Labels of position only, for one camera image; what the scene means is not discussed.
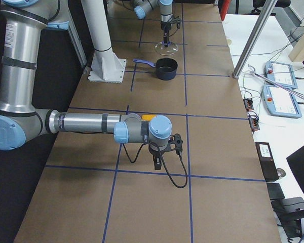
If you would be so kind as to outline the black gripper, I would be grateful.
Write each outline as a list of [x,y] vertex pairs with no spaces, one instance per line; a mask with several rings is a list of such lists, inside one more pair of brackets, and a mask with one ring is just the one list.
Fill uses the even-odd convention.
[[162,168],[162,160],[161,160],[161,155],[163,155],[166,150],[158,150],[156,147],[149,146],[148,147],[149,152],[153,156],[153,161],[154,161],[154,169],[155,170],[160,170]]
[[163,33],[163,45],[164,47],[168,47],[169,44],[169,32],[172,27],[172,22],[163,22],[161,21],[161,29],[164,32]]

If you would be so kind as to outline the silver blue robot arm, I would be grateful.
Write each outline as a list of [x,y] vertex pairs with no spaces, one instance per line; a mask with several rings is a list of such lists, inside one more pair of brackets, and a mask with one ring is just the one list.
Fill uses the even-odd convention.
[[148,145],[154,167],[165,166],[170,151],[171,121],[157,115],[63,113],[32,105],[40,36],[43,29],[67,30],[71,19],[67,1],[2,1],[6,36],[0,92],[0,150],[12,150],[44,134],[74,132],[112,134],[120,144]]
[[144,19],[150,12],[154,9],[160,9],[160,22],[161,22],[161,29],[163,31],[163,40],[161,42],[161,46],[164,48],[168,48],[170,45],[169,37],[170,37],[170,29],[172,26],[171,21],[173,18],[172,13],[172,3],[173,1],[167,0],[136,0],[130,1],[130,6],[133,8],[138,19]]

